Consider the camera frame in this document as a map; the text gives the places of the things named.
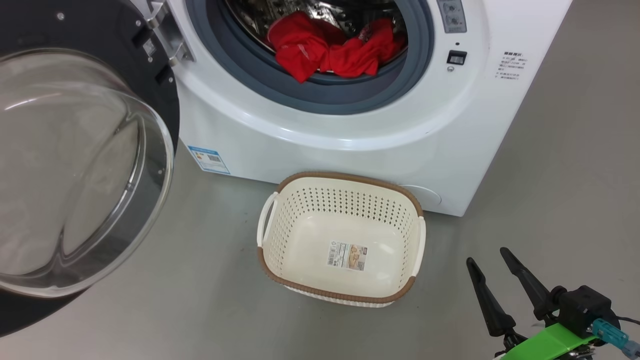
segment white handle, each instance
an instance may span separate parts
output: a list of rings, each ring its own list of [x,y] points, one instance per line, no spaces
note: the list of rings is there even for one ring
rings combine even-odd
[[[278,196],[278,192],[272,193],[271,196],[267,199],[267,202],[264,203],[262,207],[262,213],[260,213],[260,220],[258,220],[258,247],[262,247],[262,241],[264,239],[264,235],[269,233],[269,229],[271,228],[271,221],[273,220],[273,216],[269,217],[269,222],[267,223],[267,228],[264,228],[264,221],[267,218],[267,213],[269,212],[269,208],[271,204],[273,204],[273,208],[271,209],[271,215],[273,215],[276,211],[276,206],[278,206],[278,201],[276,200],[276,196]]]
[[[424,246],[427,240],[427,225],[424,223],[424,217],[420,217],[420,245],[418,245],[418,257],[415,259],[415,265],[413,266],[413,276],[418,275],[420,271],[420,265],[422,264],[422,257],[424,256]]]

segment laundry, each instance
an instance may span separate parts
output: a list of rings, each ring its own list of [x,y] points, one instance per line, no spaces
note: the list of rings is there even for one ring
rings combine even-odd
[[[393,34],[388,18],[374,20],[347,40],[341,29],[304,12],[274,22],[267,40],[276,51],[276,61],[300,83],[315,71],[332,70],[344,78],[376,75],[380,64],[393,58],[406,41]]]

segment metal hinge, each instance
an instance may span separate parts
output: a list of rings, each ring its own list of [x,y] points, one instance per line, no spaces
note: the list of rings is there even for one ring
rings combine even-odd
[[[176,66],[180,61],[194,61],[168,2],[164,0],[149,1],[148,3],[152,12],[151,16],[147,18],[147,24],[154,30],[169,56],[169,65]]]

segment transparent door glass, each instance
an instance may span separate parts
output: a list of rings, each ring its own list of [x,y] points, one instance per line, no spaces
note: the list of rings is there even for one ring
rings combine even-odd
[[[115,269],[168,191],[159,115],[99,62],[40,51],[0,59],[0,287],[68,295]]]

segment blue and white sticker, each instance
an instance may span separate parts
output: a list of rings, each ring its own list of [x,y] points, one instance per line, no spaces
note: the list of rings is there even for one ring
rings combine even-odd
[[[231,174],[217,151],[195,146],[189,146],[189,150],[202,170],[219,174]]]

